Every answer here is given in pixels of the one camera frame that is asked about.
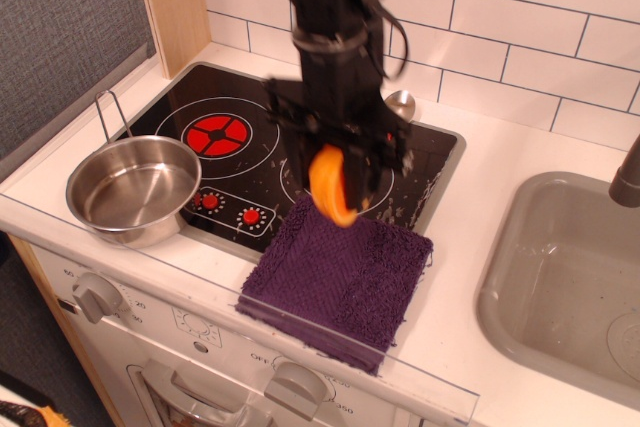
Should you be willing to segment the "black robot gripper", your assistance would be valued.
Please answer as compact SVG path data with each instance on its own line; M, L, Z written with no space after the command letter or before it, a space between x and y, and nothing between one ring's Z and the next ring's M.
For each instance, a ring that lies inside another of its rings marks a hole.
M380 60L368 49L300 52L302 79L264 82L271 119L282 129L291 173L311 191L309 169L327 144L342 149L346 204L360 212L377 195L384 168L413 167L409 123L382 98Z

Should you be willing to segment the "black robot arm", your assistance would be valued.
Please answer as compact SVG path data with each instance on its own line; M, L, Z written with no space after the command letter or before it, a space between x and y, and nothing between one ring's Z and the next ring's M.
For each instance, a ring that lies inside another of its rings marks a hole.
M271 120L294 178L310 188L309 169L321 148L343 153L346 204L361 211L376 194L383 171L409 167L410 127L385 103L385 22L395 18L380 0L291 0L292 40L299 81L269 79Z

